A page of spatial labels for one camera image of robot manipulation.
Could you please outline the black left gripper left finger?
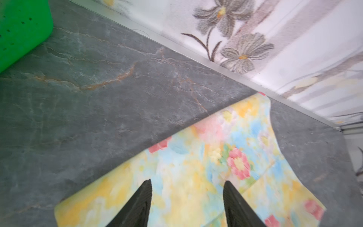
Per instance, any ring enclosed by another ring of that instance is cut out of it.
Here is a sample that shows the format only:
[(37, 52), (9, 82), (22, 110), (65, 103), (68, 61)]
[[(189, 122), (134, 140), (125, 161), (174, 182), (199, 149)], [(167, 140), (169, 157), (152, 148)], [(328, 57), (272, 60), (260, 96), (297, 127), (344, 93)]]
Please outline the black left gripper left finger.
[(145, 180), (107, 227), (147, 227), (152, 201), (152, 182)]

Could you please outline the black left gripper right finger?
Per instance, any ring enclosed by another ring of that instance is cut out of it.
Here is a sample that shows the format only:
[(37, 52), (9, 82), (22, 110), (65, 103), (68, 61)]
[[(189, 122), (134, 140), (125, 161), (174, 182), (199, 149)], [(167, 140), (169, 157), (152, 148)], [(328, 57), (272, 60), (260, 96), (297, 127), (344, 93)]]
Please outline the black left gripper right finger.
[(224, 184), (223, 200), (228, 227), (266, 227), (230, 181)]

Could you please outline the floral pastel skirt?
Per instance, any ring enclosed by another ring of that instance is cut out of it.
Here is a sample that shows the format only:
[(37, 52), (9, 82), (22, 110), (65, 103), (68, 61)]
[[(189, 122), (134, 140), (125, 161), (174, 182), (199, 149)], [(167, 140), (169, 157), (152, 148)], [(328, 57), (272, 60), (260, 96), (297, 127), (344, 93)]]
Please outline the floral pastel skirt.
[(150, 227), (225, 227), (230, 181), (268, 227), (316, 227), (324, 205), (280, 151), (257, 93), (145, 149), (59, 203), (59, 227), (104, 227), (146, 180)]

